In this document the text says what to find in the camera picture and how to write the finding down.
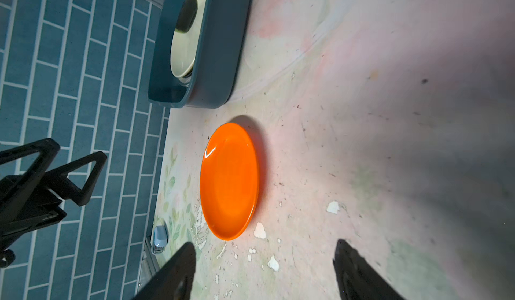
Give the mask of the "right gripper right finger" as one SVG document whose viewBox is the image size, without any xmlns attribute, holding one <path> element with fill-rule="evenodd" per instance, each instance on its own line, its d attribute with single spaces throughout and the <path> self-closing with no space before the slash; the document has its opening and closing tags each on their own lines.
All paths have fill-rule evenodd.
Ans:
<svg viewBox="0 0 515 300">
<path fill-rule="evenodd" d="M 337 241 L 333 266 L 342 299 L 404 299 L 346 240 Z"/>
</svg>

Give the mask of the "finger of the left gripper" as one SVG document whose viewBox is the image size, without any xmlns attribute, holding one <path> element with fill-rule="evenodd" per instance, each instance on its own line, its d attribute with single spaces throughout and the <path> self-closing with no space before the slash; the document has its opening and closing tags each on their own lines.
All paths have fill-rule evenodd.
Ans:
<svg viewBox="0 0 515 300">
<path fill-rule="evenodd" d="M 8 175 L 1 180 L 2 224 L 14 221 L 59 151 L 60 145 L 50 138 L 1 151 L 1 165 L 38 154 L 23 175 Z"/>
<path fill-rule="evenodd" d="M 107 162 L 104 152 L 95 152 L 45 173 L 42 184 L 61 199 L 70 199 L 78 206 L 89 203 L 97 181 Z M 76 170 L 92 164 L 87 178 L 77 180 Z"/>
</svg>

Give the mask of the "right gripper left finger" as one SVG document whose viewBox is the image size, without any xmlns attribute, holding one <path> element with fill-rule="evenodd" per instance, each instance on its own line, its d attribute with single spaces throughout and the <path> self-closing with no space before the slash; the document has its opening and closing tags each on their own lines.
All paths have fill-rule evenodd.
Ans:
<svg viewBox="0 0 515 300">
<path fill-rule="evenodd" d="M 195 271 L 196 250 L 192 242 L 186 242 L 135 295 L 134 300 L 189 300 Z"/>
</svg>

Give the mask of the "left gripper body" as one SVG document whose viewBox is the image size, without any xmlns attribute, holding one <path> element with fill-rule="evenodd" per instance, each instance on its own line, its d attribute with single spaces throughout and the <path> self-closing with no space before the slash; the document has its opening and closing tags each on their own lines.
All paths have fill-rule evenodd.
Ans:
<svg viewBox="0 0 515 300">
<path fill-rule="evenodd" d="M 67 213 L 60 208 L 62 200 L 51 191 L 36 189 L 15 218 L 1 224 L 1 268 L 11 265 L 16 255 L 9 247 L 22 235 L 52 226 L 63 220 Z"/>
</svg>

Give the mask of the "orange plastic plate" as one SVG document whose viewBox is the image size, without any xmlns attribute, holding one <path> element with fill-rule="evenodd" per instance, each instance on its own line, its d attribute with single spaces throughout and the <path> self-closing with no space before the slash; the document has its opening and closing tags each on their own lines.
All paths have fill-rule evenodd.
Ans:
<svg viewBox="0 0 515 300">
<path fill-rule="evenodd" d="M 201 164 L 201 207 L 212 233 L 225 241 L 239 237 L 252 220 L 259 193 L 251 137 L 236 123 L 223 124 L 210 137 Z"/>
</svg>

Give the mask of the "cream plate with dark spot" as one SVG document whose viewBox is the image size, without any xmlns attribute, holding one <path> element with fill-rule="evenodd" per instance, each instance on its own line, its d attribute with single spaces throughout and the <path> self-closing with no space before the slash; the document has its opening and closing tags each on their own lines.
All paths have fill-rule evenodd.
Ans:
<svg viewBox="0 0 515 300">
<path fill-rule="evenodd" d="M 175 77 L 187 77 L 193 70 L 207 0 L 185 0 L 174 29 L 170 68 Z"/>
</svg>

